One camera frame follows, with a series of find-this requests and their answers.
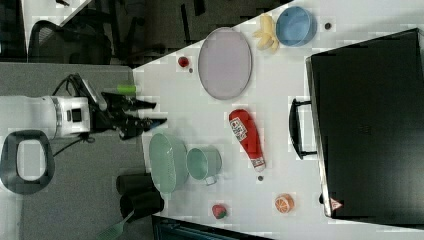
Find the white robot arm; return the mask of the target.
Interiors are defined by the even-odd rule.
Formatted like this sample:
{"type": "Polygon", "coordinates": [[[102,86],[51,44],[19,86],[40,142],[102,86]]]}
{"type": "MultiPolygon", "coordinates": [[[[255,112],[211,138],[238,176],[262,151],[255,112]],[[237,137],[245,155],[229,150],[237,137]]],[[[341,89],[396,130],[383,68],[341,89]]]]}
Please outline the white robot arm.
{"type": "Polygon", "coordinates": [[[153,109],[154,103],[103,92],[99,96],[3,96],[1,135],[38,130],[47,138],[73,138],[115,130],[131,139],[166,122],[164,118],[139,118],[131,113],[153,109]]]}

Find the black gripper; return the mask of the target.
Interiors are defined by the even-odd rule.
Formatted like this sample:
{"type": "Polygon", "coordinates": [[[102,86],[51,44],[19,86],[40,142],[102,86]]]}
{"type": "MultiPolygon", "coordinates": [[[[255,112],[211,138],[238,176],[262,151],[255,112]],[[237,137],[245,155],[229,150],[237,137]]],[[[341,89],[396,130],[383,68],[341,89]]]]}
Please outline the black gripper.
{"type": "Polygon", "coordinates": [[[89,98],[91,133],[115,130],[119,132],[121,140],[127,140],[167,122],[166,118],[140,119],[127,114],[127,111],[154,109],[156,103],[115,93],[102,92],[101,96],[104,100],[103,103],[99,99],[89,98]]]}

